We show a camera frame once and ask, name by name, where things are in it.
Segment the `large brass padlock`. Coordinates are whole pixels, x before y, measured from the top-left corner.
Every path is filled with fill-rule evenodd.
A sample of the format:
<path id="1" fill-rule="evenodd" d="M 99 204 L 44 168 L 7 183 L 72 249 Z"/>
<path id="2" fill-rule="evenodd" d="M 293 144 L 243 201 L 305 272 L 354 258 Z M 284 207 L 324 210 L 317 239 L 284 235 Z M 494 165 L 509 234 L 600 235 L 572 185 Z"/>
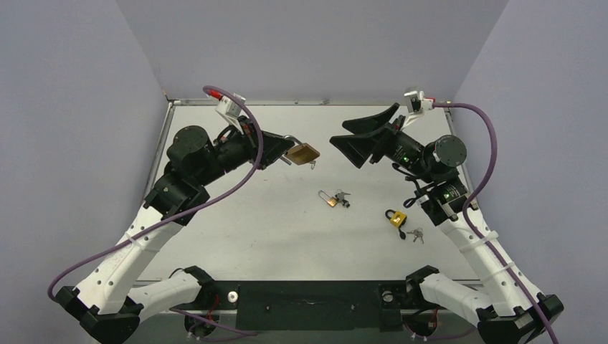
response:
<path id="1" fill-rule="evenodd" d="M 295 163 L 298 166 L 308 164 L 313 170 L 316 165 L 316 159 L 320 157 L 320 152 L 308 143 L 303 143 L 293 135 L 285 135 L 284 139 L 294 142 L 294 146 L 287 150 L 281 157 L 288 165 Z"/>

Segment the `small padlock key charm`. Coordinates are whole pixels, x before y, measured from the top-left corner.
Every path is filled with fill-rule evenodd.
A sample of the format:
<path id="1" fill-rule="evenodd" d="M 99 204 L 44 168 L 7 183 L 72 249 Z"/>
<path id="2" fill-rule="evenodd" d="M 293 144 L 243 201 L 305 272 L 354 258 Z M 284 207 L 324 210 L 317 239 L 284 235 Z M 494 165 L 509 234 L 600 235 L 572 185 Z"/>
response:
<path id="1" fill-rule="evenodd" d="M 342 204 L 342 206 L 345 208 L 349 208 L 351 206 L 349 201 L 346 199 L 347 196 L 350 196 L 350 194 L 341 189 L 338 189 L 335 194 L 337 202 Z"/>

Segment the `small brass padlock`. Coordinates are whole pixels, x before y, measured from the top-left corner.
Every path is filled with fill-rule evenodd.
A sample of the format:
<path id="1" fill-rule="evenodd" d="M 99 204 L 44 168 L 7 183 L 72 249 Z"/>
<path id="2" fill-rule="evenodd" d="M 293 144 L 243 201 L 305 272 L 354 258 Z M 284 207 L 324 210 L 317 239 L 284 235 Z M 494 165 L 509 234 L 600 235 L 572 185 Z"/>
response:
<path id="1" fill-rule="evenodd" d="M 338 198 L 334 194 L 329 194 L 324 190 L 320 190 L 318 195 L 323 199 L 330 207 L 335 207 L 338 204 Z"/>

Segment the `yellow padlock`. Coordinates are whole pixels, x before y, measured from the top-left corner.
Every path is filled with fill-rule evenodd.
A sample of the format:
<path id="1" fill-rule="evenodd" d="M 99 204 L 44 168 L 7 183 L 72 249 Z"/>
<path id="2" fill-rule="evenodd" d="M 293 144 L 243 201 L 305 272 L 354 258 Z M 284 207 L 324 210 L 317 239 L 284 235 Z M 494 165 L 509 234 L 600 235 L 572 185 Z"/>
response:
<path id="1" fill-rule="evenodd" d="M 384 215 L 389 220 L 391 225 L 398 229 L 402 228 L 407 221 L 407 215 L 401 211 L 387 209 Z"/>

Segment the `yellow padlock keys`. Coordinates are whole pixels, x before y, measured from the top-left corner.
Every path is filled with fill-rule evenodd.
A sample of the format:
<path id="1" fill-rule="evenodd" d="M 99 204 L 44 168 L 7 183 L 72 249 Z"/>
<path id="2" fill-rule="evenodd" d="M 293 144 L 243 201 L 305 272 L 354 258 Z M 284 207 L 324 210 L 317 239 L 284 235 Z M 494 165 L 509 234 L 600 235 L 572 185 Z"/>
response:
<path id="1" fill-rule="evenodd" d="M 403 230 L 399 229 L 398 232 L 399 232 L 399 237 L 402 240 L 405 240 L 411 236 L 413 242 L 419 241 L 421 244 L 424 243 L 424 233 L 420 228 L 414 229 L 412 231 L 403 231 Z"/>

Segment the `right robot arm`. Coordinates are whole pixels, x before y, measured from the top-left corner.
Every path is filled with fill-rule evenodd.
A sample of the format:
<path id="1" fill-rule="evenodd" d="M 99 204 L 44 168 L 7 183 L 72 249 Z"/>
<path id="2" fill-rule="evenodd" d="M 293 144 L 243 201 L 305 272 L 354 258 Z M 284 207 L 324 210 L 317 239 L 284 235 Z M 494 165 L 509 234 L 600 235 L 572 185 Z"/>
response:
<path id="1" fill-rule="evenodd" d="M 471 289 L 426 266 L 407 277 L 406 300 L 451 311 L 473 325 L 485 343 L 528 343 L 544 333 L 556 340 L 552 324 L 564 305 L 525 276 L 488 226 L 476 201 L 478 192 L 460 179 L 465 144 L 453 135 L 422 144 L 405 133 L 436 108 L 434 100 L 419 99 L 400 116 L 394 104 L 377 115 L 346 120 L 346 134 L 330 139 L 355 167 L 388 158 L 406 180 L 418 183 L 413 202 L 456 246 L 483 286 L 483 291 Z"/>

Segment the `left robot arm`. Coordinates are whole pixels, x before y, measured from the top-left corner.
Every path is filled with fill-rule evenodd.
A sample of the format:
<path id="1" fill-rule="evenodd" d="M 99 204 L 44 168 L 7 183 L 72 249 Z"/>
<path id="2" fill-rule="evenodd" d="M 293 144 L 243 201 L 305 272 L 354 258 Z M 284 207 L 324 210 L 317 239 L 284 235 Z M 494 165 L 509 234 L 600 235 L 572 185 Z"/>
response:
<path id="1" fill-rule="evenodd" d="M 180 129 L 166 152 L 163 175 L 116 247 L 102 255 L 83 281 L 58 290 L 56 301 L 99 343 L 123 343 L 144 320 L 172 307 L 209 306 L 214 281 L 198 267 L 144 287 L 136 287 L 136 280 L 199 207 L 211 201 L 210 183 L 245 163 L 266 168 L 294 145 L 288 137 L 257 131 L 243 116 L 216 138 L 198 125 Z"/>

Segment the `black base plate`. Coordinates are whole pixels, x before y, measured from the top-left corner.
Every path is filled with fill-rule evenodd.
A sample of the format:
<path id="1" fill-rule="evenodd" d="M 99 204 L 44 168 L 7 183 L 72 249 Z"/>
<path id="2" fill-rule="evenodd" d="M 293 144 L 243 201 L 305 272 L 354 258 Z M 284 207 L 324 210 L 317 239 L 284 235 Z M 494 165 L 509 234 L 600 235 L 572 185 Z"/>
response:
<path id="1" fill-rule="evenodd" d="M 240 330 L 397 330 L 402 320 L 436 305 L 404 280 L 216 281 L 181 310 L 236 312 Z"/>

